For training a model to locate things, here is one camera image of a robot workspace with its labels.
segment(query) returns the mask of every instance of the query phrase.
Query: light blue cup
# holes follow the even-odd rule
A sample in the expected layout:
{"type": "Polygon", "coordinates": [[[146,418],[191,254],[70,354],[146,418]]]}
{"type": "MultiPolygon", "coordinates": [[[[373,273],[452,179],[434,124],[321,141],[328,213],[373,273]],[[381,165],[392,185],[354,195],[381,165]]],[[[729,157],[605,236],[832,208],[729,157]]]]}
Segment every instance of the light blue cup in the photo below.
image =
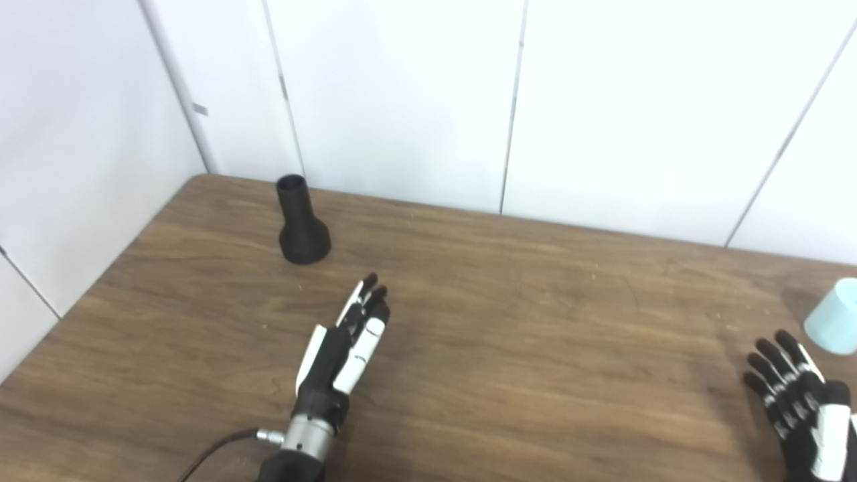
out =
{"type": "Polygon", "coordinates": [[[810,340],[836,355],[857,352],[857,278],[842,278],[804,322],[810,340]]]}

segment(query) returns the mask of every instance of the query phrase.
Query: black cylinder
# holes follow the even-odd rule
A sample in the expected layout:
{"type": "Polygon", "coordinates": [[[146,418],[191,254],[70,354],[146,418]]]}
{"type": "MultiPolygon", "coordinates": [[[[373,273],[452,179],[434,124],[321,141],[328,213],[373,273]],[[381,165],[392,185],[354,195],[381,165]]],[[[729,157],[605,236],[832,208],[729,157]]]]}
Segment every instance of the black cylinder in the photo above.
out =
{"type": "Polygon", "coordinates": [[[285,226],[279,233],[283,256],[295,264],[310,264],[330,252],[330,232],[313,214],[307,180],[290,174],[277,181],[277,197],[285,226]]]}

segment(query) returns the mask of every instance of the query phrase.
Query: wood grain surface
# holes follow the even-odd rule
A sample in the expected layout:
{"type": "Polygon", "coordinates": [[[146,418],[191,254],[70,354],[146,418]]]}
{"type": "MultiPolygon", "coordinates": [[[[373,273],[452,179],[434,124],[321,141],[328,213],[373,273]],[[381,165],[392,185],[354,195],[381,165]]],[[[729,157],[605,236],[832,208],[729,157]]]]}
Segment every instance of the wood grain surface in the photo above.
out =
{"type": "MultiPolygon", "coordinates": [[[[782,477],[740,383],[854,267],[324,191],[333,251],[279,253],[270,184],[193,179],[0,386],[3,481],[172,481],[285,428],[316,323],[370,271],[393,316],[329,482],[782,477]]],[[[808,347],[828,378],[853,358],[808,347]]],[[[273,449],[194,480],[253,480],[273,449]]]]}

